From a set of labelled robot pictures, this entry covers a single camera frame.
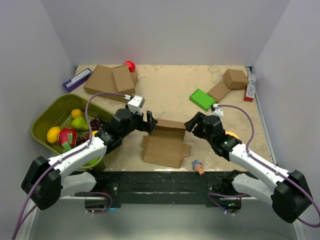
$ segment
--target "red apple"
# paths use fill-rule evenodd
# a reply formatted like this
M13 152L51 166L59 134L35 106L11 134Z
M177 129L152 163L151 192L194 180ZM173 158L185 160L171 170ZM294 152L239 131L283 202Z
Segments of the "red apple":
M136 70L136 65L132 61L126 61L124 65L128 65L129 71L134 73Z

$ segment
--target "green plastic basket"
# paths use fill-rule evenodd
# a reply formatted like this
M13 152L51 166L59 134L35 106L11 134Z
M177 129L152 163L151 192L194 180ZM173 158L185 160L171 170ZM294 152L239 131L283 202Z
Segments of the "green plastic basket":
M41 145L52 150L56 154L62 154L64 151L62 146L59 146L56 143L48 143L47 132L54 126L59 126L61 129L71 128L71 122L73 120L71 117L71 111L73 109L80 109L84 112L86 104L87 100L76 94L70 93L58 97L32 125L32 137ZM88 108L88 115L89 119L100 117L101 119L110 122L113 113L91 102ZM89 133L89 131L77 132L78 137L83 137Z

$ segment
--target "purple package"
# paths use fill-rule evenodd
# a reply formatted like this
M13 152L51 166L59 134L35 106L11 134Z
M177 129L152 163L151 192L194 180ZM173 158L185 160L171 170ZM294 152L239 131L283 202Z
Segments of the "purple package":
M82 72L80 72L79 74L75 75L73 78L66 81L63 84L63 86L70 93L71 91L73 91L74 89L79 87L81 84L86 82L89 79L91 73L92 73L92 70L90 68L87 68L87 69L83 70Z

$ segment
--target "beige tabletop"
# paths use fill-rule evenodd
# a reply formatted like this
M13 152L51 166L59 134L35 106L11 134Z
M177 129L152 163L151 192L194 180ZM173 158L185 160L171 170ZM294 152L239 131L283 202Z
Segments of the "beige tabletop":
M76 74L86 68L94 70L95 67L96 65L79 65ZM189 96L198 88L204 92L209 91L218 81L223 79L222 76L227 69L246 72L244 66L231 65L137 65L136 71L139 80L135 88L136 94L145 98L144 113L149 110L154 118L187 122L197 112L205 113L189 100ZM86 99L92 96L85 92L83 85L76 88L72 93ZM243 99L244 90L232 90L219 103L236 105L248 112L255 127L255 136L250 149L271 161L256 103ZM116 112L117 109L125 107L122 102L99 96L93 99L93 102L111 112ZM232 108L225 107L223 111L223 128L226 131L236 133L246 143L251 135L250 123L246 116L239 110ZM143 162L141 142L145 134L139 131L129 134L123 140L122 146L113 159L106 160L106 171L192 171L191 162L194 160L202 162L205 171L244 170L238 165L217 156L204 139L199 139L189 132L185 134L184 142L191 145L190 155L184 158L181 168Z

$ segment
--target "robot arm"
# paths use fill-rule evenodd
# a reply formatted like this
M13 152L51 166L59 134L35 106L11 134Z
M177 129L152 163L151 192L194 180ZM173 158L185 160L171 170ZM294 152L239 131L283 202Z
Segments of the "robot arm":
M249 153L264 165L248 156L246 145L234 136L226 134L223 129L220 120L220 117L223 117L221 108L215 104L212 110L210 115L198 112L184 124L186 130L198 138L205 139L218 156L245 168L257 178L241 172L231 172L231 176L226 177L223 184L218 187L219 193L226 193L229 189L234 189L238 193L260 199L271 204L275 213L284 221L293 223L311 205L311 202L295 186L277 173L293 180L311 196L305 176L297 170L289 172L273 165L251 150ZM271 171L266 166L275 169L275 171Z
M35 188L31 199L40 210L45 210L60 197L91 191L97 182L90 173L69 175L92 159L104 156L119 147L123 138L134 130L151 133L158 121L153 118L150 111L146 112L147 121L144 121L144 114L141 110L144 102L145 99L140 96L132 97L125 108L117 110L111 121L92 137L92 141L86 149L80 151L88 144L88 141L49 159L42 156L37 157L31 163L21 188L28 194L38 178L49 167L52 167L57 161L61 161L63 157L71 155L53 167Z

